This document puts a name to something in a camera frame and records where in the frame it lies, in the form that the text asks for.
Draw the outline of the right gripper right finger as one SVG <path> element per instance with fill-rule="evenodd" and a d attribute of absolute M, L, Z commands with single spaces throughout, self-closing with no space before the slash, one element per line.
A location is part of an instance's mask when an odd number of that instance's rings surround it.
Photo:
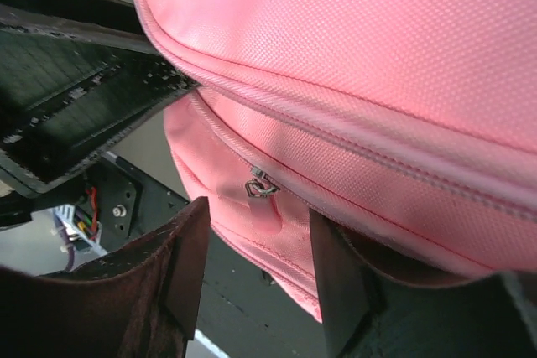
<path fill-rule="evenodd" d="M 536 276 L 470 279 L 310 213 L 330 357 L 533 357 Z"/>

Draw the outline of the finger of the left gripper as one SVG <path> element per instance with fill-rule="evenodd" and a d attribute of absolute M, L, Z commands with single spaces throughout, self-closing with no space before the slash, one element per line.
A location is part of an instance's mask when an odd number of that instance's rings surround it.
<path fill-rule="evenodd" d="M 1 180 L 34 198 L 197 83 L 139 30 L 1 8 Z"/>
<path fill-rule="evenodd" d="M 30 13 L 143 34 L 135 7 L 121 0 L 1 0 L 1 4 Z"/>

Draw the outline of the pink student backpack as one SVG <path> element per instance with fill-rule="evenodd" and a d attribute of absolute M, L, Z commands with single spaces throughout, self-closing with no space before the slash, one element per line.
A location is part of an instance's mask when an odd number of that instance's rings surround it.
<path fill-rule="evenodd" d="M 215 233 L 315 319 L 312 210 L 431 284 L 536 268 L 536 0 L 134 0 Z"/>

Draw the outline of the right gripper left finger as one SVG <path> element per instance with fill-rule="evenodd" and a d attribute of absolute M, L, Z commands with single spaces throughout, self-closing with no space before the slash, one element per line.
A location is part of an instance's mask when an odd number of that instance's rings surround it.
<path fill-rule="evenodd" d="M 78 267 L 1 271 L 4 357 L 182 357 L 194 338 L 210 237 L 207 198 Z"/>

